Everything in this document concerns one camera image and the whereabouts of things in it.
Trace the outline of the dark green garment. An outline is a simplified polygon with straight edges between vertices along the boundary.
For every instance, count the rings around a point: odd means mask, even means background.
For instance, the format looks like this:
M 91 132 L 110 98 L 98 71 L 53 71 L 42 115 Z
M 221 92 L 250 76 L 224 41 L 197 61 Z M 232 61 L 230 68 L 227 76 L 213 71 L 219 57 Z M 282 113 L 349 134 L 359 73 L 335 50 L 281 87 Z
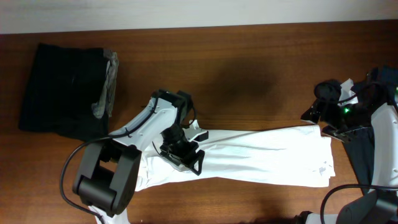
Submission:
M 366 75 L 365 81 L 356 83 L 352 89 L 357 92 L 371 82 L 396 85 L 397 68 L 387 66 L 374 68 Z M 352 142 L 344 142 L 343 146 L 358 183 L 370 185 L 374 170 L 374 131 L 372 127 L 367 127 L 367 130 L 364 130 Z

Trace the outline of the white t-shirt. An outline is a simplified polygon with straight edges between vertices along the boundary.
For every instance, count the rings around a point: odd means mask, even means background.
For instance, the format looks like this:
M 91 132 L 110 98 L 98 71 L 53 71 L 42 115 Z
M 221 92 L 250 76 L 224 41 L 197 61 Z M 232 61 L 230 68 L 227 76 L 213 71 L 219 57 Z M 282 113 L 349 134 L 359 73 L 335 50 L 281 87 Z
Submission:
M 262 184 L 327 187 L 335 176 L 331 139 L 317 125 L 269 131 L 213 129 L 199 144 L 205 152 L 200 175 L 176 169 L 158 155 L 157 136 L 144 150 L 136 191 L 158 185 L 220 177 Z

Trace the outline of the folded black garment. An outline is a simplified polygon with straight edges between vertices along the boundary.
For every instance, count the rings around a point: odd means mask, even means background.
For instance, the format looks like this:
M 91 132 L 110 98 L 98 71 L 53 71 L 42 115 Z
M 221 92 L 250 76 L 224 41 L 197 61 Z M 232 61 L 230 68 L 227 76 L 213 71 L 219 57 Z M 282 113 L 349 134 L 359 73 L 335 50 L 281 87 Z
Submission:
M 89 141 L 107 135 L 109 118 L 96 117 L 109 60 L 104 49 L 37 46 L 18 128 Z

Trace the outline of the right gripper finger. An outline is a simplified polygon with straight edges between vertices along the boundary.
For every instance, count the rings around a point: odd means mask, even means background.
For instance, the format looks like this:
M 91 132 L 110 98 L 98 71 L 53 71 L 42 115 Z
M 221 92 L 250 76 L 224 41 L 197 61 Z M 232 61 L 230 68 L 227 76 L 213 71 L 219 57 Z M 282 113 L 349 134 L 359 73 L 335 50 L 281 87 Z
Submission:
M 358 138 L 364 130 L 367 130 L 367 127 L 355 126 L 351 128 L 335 129 L 331 126 L 326 126 L 322 129 L 322 134 L 347 143 Z
M 310 124 L 318 124 L 320 119 L 318 105 L 312 105 L 309 107 L 309 109 L 301 115 L 300 119 Z

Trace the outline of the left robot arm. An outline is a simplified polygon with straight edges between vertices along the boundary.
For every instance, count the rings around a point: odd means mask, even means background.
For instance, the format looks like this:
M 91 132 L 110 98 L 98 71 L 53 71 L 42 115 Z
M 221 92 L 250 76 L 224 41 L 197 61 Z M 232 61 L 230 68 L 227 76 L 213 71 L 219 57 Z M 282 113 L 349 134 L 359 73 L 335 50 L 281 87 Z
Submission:
M 73 153 L 84 153 L 72 190 L 83 203 L 80 210 L 94 215 L 98 223 L 125 221 L 143 150 L 156 137 L 162 138 L 162 144 L 155 149 L 161 158 L 175 168 L 200 175 L 205 152 L 198 143 L 208 138 L 208 131 L 183 123 L 191 111 L 195 107 L 188 93 L 157 90 L 128 124 L 78 146 Z

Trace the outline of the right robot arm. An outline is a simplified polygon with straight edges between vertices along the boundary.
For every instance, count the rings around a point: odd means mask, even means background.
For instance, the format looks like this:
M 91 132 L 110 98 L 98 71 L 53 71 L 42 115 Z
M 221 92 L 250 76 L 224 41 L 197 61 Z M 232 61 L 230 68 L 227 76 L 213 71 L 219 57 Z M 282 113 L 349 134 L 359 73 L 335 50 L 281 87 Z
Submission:
M 361 82 L 327 80 L 302 121 L 326 123 L 322 133 L 340 140 L 357 178 L 330 190 L 318 213 L 304 211 L 294 223 L 397 223 L 397 69 L 376 67 Z M 328 199 L 345 189 L 362 196 L 327 215 Z

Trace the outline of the folded grey garment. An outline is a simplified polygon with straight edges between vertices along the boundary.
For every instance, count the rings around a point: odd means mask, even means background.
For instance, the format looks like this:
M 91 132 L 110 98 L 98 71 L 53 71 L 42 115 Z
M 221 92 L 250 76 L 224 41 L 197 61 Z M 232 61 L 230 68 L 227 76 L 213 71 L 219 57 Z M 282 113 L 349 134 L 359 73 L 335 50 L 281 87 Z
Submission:
M 97 119 L 101 119 L 105 114 L 112 117 L 119 67 L 118 55 L 116 52 L 104 49 L 103 55 L 108 60 L 106 66 L 106 79 L 99 100 L 91 105 L 93 115 Z

